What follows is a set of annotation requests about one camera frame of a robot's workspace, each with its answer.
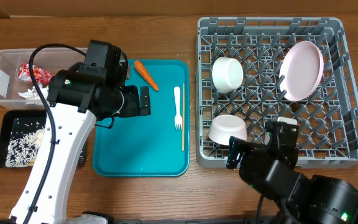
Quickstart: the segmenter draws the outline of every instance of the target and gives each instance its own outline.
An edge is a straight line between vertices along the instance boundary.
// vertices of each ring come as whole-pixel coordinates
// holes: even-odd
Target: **white bowl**
[[[221,93],[229,93],[241,86],[244,77],[241,63],[235,58],[220,57],[212,67],[212,81]]]
[[[208,137],[210,140],[228,146],[230,136],[247,140],[246,123],[234,115],[225,114],[215,117],[209,128]]]

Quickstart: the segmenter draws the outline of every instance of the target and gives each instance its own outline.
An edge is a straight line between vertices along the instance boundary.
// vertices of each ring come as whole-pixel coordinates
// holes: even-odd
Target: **dish rack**
[[[324,58],[324,73],[307,99],[291,102],[278,73],[287,52],[309,40]],[[275,116],[299,125],[297,166],[349,168],[358,164],[358,93],[343,24],[319,17],[203,17],[198,21],[196,92],[197,162],[226,167],[227,146],[212,142],[208,130],[220,114],[242,118],[250,142],[264,141],[264,126]],[[211,69],[218,57],[238,59],[244,69],[240,88],[222,94]]]

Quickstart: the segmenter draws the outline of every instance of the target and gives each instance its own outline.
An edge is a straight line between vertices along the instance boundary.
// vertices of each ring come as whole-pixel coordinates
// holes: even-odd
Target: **chopstick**
[[[182,129],[181,129],[181,150],[185,150],[185,84],[183,84],[183,116],[182,116]]]

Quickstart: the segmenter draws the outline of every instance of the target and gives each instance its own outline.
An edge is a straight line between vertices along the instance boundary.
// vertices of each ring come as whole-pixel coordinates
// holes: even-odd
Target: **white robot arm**
[[[62,44],[48,44],[37,48],[30,57],[29,67],[33,83],[32,61],[37,52],[46,47],[67,47],[86,55],[68,70],[60,70],[49,82],[48,101],[40,95],[47,110],[44,137],[37,159],[23,193],[12,209],[8,220],[15,224],[110,224],[109,217],[88,212],[66,220],[67,198],[76,165],[84,143],[96,121],[151,114],[149,88],[125,86],[128,61],[120,48],[110,43],[91,40],[88,51],[79,51]]]

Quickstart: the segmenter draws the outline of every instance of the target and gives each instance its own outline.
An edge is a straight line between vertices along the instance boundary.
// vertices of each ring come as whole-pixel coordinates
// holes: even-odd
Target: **white plastic fork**
[[[180,116],[180,87],[176,86],[173,89],[173,94],[175,95],[175,106],[177,108],[177,115],[175,116],[175,128],[176,130],[181,130],[181,116]]]

